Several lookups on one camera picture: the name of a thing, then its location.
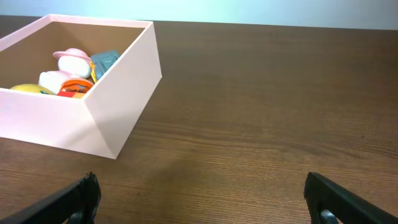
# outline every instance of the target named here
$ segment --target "wooden surface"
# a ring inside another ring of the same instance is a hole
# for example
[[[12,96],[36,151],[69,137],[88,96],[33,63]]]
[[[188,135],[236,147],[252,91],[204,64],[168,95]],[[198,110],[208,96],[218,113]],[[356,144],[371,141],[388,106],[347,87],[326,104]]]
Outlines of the wooden surface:
[[[308,171],[398,215],[398,31],[155,29],[164,77],[119,157],[0,139],[0,218],[89,171],[96,223],[309,223]]]

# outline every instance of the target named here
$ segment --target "pink toy hat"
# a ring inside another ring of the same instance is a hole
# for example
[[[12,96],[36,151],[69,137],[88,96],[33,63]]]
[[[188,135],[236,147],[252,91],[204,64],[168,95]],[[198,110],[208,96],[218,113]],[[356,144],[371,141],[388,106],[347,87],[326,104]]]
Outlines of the pink toy hat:
[[[62,56],[73,56],[73,57],[78,57],[78,58],[82,58],[84,60],[87,61],[87,63],[89,63],[91,61],[91,58],[89,58],[89,56],[87,56],[87,54],[79,49],[74,49],[74,48],[70,48],[64,52],[54,52],[52,54],[56,59],[59,59]]]

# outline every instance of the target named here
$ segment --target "open box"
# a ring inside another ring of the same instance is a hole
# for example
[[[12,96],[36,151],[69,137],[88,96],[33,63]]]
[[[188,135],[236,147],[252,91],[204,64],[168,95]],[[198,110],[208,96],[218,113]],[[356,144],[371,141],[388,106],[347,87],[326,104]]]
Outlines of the open box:
[[[121,56],[82,98],[10,90],[58,70],[53,52]],[[162,78],[153,22],[47,15],[0,40],[0,137],[115,159]]]

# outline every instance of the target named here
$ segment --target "table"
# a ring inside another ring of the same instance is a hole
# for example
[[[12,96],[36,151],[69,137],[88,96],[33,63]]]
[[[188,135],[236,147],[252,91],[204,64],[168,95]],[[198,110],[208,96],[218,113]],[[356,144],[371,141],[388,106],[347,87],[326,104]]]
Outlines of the table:
[[[0,218],[89,171],[96,223],[309,223],[308,171],[398,216],[398,31],[155,31],[164,77],[119,157],[0,139]]]

